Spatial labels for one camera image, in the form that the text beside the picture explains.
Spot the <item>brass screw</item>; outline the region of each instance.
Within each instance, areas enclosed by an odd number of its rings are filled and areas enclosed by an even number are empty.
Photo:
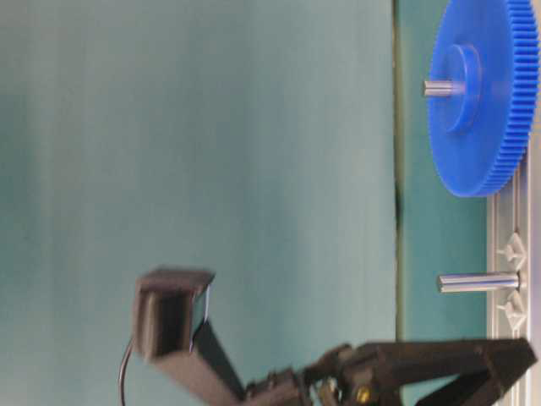
[[[366,404],[370,400],[370,388],[360,387],[357,391],[357,403]]]

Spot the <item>blue gear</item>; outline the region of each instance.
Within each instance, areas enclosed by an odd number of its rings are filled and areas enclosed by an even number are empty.
[[[434,45],[430,97],[434,163],[457,196],[486,196],[512,177],[527,148],[538,92],[538,30],[529,0],[450,0]]]

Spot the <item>gear teeth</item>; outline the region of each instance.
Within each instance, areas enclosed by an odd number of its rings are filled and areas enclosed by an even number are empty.
[[[511,112],[500,151],[477,196],[498,192],[513,177],[527,149],[538,95],[538,27],[530,0],[507,0],[514,39]]]

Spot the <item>metal rod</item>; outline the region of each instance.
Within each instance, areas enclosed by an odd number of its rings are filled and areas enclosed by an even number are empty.
[[[448,97],[453,93],[453,82],[450,80],[425,80],[423,82],[423,96]]]
[[[456,273],[438,276],[438,290],[441,294],[489,292],[519,286],[520,279],[516,272]]]
[[[126,350],[120,362],[120,371],[118,372],[118,396],[120,397],[120,405],[125,406],[126,400],[124,397],[124,382],[126,381],[126,367],[128,366],[129,356],[132,353],[132,347],[134,346],[134,338],[129,339]]]

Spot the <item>teal backdrop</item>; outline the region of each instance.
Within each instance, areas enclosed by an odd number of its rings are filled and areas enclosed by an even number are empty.
[[[459,199],[440,182],[429,145],[421,84],[446,0],[396,0],[398,337],[449,340],[486,335],[486,295],[442,295],[436,276],[486,272],[486,199]],[[407,388],[404,403],[434,389]]]
[[[216,270],[210,313],[244,382],[394,339],[391,28],[390,1],[2,1],[0,404],[116,404],[134,280],[161,263]],[[422,168],[408,258],[433,260],[412,283],[472,250],[460,233],[434,250],[433,203],[445,224],[468,203]],[[127,391],[195,402],[137,358]]]

